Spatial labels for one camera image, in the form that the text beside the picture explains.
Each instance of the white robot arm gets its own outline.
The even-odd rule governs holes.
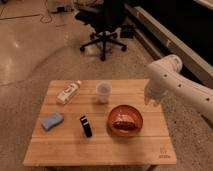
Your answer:
[[[166,56],[146,69],[150,81],[145,87],[145,103],[154,99],[157,104],[170,90],[213,122],[213,90],[181,76],[182,61],[178,56]]]

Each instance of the black object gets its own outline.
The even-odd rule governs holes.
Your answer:
[[[133,38],[134,36],[134,26],[133,25],[122,25],[121,26],[121,38]]]
[[[67,12],[67,10],[64,7],[58,7],[57,11],[58,12]]]
[[[1,0],[1,2],[2,2],[3,4],[6,4],[6,3],[7,3],[7,0]]]
[[[91,130],[91,127],[89,125],[89,122],[88,122],[86,116],[82,116],[80,118],[80,121],[81,121],[81,124],[84,128],[84,133],[86,134],[87,138],[91,137],[92,136],[92,130]]]
[[[79,8],[80,12],[75,18],[83,21],[85,25],[90,24],[95,29],[95,33],[90,35],[92,41],[81,46],[80,50],[82,52],[85,50],[86,46],[102,42],[101,60],[105,61],[106,42],[121,46],[122,51],[127,50],[125,44],[114,40],[117,38],[115,30],[120,27],[125,20],[124,3],[125,0],[104,0],[103,5],[96,5],[90,7],[88,10],[84,7]]]

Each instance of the chair base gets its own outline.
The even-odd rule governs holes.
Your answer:
[[[102,48],[102,55],[101,55],[100,59],[101,59],[101,61],[105,61],[106,60],[106,43],[107,42],[121,46],[121,50],[123,52],[125,52],[127,50],[127,46],[125,44],[120,43],[120,42],[115,40],[117,37],[118,37],[117,33],[111,33],[109,35],[107,35],[106,32],[102,32],[102,35],[96,34],[96,33],[92,33],[90,35],[90,39],[92,41],[89,42],[89,43],[83,44],[80,47],[80,51],[84,52],[86,46],[102,42],[102,45],[103,45],[102,47],[103,48]]]

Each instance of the table leg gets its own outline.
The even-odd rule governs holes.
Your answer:
[[[47,171],[57,171],[57,169],[54,168],[54,167],[45,167],[45,169],[46,169]]]
[[[146,171],[153,171],[156,169],[157,166],[158,165],[151,165],[151,166],[149,166],[149,168]]]

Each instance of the wooden table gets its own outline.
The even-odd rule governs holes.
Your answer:
[[[144,104],[148,80],[107,80],[112,84],[108,104],[98,102],[95,86],[100,80],[83,80],[67,105],[56,96],[72,82],[52,81],[44,99],[24,159],[25,166],[159,165],[175,164],[176,155],[161,106]],[[143,116],[142,131],[133,138],[114,135],[106,126],[109,112],[120,104],[137,108]],[[41,121],[55,112],[64,122],[45,132]],[[79,118],[86,114],[93,136],[86,138]]]

